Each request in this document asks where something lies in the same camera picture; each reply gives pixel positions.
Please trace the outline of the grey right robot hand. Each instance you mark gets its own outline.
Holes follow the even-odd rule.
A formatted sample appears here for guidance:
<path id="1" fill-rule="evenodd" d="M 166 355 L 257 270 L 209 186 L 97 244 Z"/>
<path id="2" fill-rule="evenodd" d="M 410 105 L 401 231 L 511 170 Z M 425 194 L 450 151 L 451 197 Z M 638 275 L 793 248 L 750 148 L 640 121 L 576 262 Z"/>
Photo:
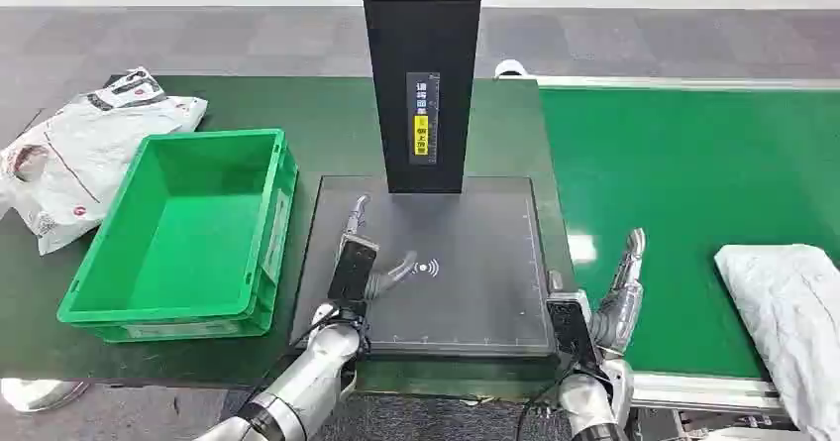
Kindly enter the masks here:
<path id="1" fill-rule="evenodd" d="M 620 358 L 629 345 L 642 306 L 644 288 L 640 282 L 647 238 L 643 229 L 633 229 L 609 290 L 595 311 L 586 293 L 552 289 L 546 309 L 560 354 L 572 364 L 595 371 L 605 356 Z"/>

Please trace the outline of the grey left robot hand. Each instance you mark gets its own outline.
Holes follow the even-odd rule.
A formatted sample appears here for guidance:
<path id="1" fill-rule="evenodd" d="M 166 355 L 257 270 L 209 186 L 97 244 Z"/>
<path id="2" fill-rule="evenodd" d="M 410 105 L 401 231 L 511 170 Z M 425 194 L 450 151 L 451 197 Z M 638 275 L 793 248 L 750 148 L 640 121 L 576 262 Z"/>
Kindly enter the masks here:
<path id="1" fill-rule="evenodd" d="M 369 302 L 385 295 L 407 278 L 417 263 L 417 252 L 409 251 L 402 261 L 384 273 L 373 269 L 379 245 L 361 233 L 369 196 L 359 196 L 339 239 L 333 277 L 327 299 L 334 318 L 363 320 Z"/>

